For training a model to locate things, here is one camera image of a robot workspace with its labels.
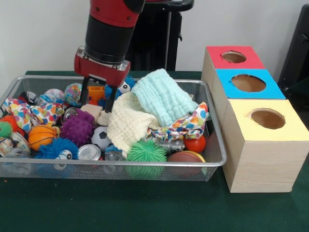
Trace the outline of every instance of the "toy pile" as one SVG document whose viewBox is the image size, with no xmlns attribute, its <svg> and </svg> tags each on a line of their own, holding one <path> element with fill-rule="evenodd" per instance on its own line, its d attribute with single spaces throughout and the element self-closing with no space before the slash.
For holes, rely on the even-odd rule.
<svg viewBox="0 0 309 232">
<path fill-rule="evenodd" d="M 109 114 L 104 106 L 110 87 L 89 87 L 86 105 L 79 103 L 81 88 L 73 83 L 64 92 L 49 89 L 40 96 L 23 92 L 18 99 L 8 98 L 4 104 L 8 114 L 0 120 L 0 157 L 206 162 L 201 153 L 206 147 L 207 105 L 193 101 L 165 70 L 136 84 L 128 76 Z M 67 168 L 53 167 L 59 172 Z M 149 179 L 163 169 L 127 166 L 126 171 L 133 178 Z M 201 172 L 194 170 L 191 175 Z"/>
</svg>

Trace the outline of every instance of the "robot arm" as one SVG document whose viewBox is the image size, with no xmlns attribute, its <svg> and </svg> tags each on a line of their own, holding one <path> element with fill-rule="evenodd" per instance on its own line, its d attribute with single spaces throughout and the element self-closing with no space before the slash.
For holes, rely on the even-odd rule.
<svg viewBox="0 0 309 232">
<path fill-rule="evenodd" d="M 126 78 L 130 62 L 125 55 L 145 0 L 90 0 L 85 47 L 75 55 L 75 72 L 84 76 L 81 102 L 85 104 L 89 79 L 112 88 L 105 111 L 111 112 L 117 88 Z"/>
</svg>

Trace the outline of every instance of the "green spiky ball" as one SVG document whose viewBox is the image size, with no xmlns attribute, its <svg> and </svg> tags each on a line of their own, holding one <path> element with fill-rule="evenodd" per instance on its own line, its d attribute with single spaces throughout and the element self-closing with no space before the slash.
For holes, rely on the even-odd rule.
<svg viewBox="0 0 309 232">
<path fill-rule="evenodd" d="M 127 161 L 166 162 L 166 152 L 152 140 L 135 143 L 127 154 Z M 135 179 L 156 179 L 164 170 L 159 166 L 127 166 L 126 170 Z"/>
<path fill-rule="evenodd" d="M 13 132 L 13 128 L 8 122 L 0 122 L 0 137 L 9 138 Z"/>
</svg>

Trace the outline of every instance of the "light blue towel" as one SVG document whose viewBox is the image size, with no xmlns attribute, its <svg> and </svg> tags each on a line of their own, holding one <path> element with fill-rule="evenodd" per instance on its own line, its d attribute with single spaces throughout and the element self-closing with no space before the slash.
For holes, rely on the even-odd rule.
<svg viewBox="0 0 309 232">
<path fill-rule="evenodd" d="M 146 112 L 159 119 L 161 127 L 194 112 L 198 106 L 164 69 L 143 77 L 131 92 L 137 96 Z"/>
</svg>

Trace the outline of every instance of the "wooden block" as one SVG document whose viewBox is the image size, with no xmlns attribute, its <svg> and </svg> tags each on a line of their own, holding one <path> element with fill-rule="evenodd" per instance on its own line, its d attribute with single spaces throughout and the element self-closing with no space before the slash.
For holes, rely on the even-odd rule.
<svg viewBox="0 0 309 232">
<path fill-rule="evenodd" d="M 91 114 L 95 118 L 95 123 L 96 123 L 98 120 L 98 117 L 100 117 L 100 113 L 103 110 L 103 108 L 102 106 L 86 104 L 81 107 L 81 110 L 86 111 L 89 114 Z"/>
<path fill-rule="evenodd" d="M 223 166 L 231 192 L 290 192 L 309 152 L 309 131 L 288 100 L 228 100 Z"/>
<path fill-rule="evenodd" d="M 265 69 L 219 69 L 216 74 L 212 97 L 220 126 L 228 99 L 285 99 Z"/>
<path fill-rule="evenodd" d="M 206 47 L 201 80 L 212 92 L 216 69 L 265 69 L 258 55 L 249 46 Z"/>
</svg>

